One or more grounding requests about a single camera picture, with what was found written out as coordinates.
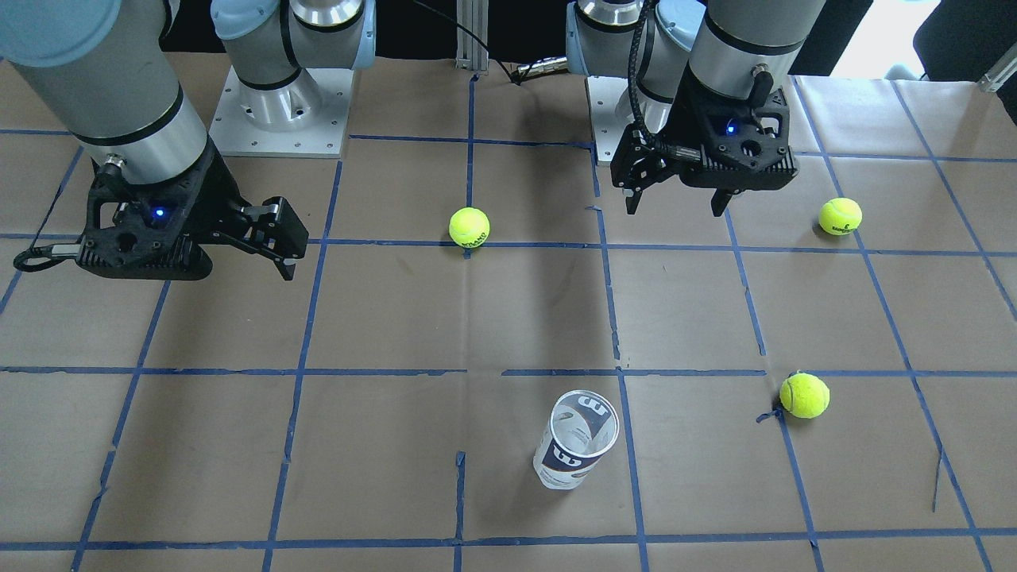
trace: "yellow tennis ball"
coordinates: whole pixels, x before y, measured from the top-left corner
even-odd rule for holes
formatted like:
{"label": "yellow tennis ball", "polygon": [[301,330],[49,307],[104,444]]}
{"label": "yellow tennis ball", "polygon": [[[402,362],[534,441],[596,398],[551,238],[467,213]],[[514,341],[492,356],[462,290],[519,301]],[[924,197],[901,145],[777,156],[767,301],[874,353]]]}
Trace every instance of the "yellow tennis ball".
{"label": "yellow tennis ball", "polygon": [[860,224],[861,207],[850,198],[834,198],[820,209],[820,226],[830,234],[850,234]]}
{"label": "yellow tennis ball", "polygon": [[830,388],[816,376],[798,371],[780,386],[780,404],[795,417],[812,419],[830,405]]}
{"label": "yellow tennis ball", "polygon": [[467,207],[456,211],[448,221],[448,235],[464,248],[476,248],[487,240],[491,223],[480,209]]}

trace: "metal post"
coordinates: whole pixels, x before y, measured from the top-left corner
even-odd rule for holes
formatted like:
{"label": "metal post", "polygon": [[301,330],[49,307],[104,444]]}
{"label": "metal post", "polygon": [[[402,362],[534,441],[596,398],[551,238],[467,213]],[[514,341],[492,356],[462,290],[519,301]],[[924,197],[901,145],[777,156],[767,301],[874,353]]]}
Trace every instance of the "metal post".
{"label": "metal post", "polygon": [[[458,0],[456,17],[459,23],[487,43],[487,0]],[[456,51],[456,66],[487,73],[487,50],[462,30]]]}
{"label": "metal post", "polygon": [[1014,44],[1007,50],[1007,53],[1003,54],[1000,61],[996,62],[981,79],[978,80],[978,88],[982,92],[996,92],[1007,82],[1014,72],[1017,71],[1017,44]]}

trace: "white mounting plate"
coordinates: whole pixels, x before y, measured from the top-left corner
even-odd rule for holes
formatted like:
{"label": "white mounting plate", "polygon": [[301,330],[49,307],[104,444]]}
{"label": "white mounting plate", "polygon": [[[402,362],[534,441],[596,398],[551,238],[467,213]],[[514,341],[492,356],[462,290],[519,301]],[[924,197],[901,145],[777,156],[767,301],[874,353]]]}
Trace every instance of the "white mounting plate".
{"label": "white mounting plate", "polygon": [[230,67],[208,134],[229,157],[339,158],[353,96],[352,69],[308,69],[321,88],[324,109],[316,123],[297,131],[265,131],[254,125],[238,102],[240,79]]}
{"label": "white mounting plate", "polygon": [[597,146],[597,165],[610,164],[629,124],[629,118],[618,117],[615,111],[618,100],[627,90],[629,81],[624,77],[592,75],[586,78],[590,122],[593,124],[593,140]]}

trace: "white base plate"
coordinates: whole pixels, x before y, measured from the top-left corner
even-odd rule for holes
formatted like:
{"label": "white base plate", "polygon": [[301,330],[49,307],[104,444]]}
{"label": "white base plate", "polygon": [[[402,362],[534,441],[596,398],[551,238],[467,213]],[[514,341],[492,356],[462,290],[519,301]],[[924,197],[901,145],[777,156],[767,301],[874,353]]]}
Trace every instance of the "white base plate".
{"label": "white base plate", "polygon": [[324,109],[316,123],[297,131],[265,131],[247,118],[239,98],[240,79],[230,67],[208,134],[229,157],[339,158],[353,96],[352,69],[308,69],[323,92]]}
{"label": "white base plate", "polygon": [[597,165],[608,165],[618,149],[618,141],[630,119],[618,117],[618,100],[629,89],[624,77],[593,75],[586,78],[586,93],[590,103],[590,122],[593,139],[597,146]]}

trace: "light blue cap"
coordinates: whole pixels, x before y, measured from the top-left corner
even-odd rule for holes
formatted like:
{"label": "light blue cap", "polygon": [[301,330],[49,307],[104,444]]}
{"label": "light blue cap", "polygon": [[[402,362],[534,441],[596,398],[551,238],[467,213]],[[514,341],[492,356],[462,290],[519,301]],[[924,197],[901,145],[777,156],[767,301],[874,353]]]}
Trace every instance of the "light blue cap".
{"label": "light blue cap", "polygon": [[703,23],[706,6],[696,0],[660,0],[657,4],[657,21],[678,46],[693,50],[696,34]]}
{"label": "light blue cap", "polygon": [[279,0],[213,0],[212,21],[220,40],[236,40],[254,32],[279,7]]}
{"label": "light blue cap", "polygon": [[55,67],[94,50],[117,21],[120,0],[0,0],[0,56]]}

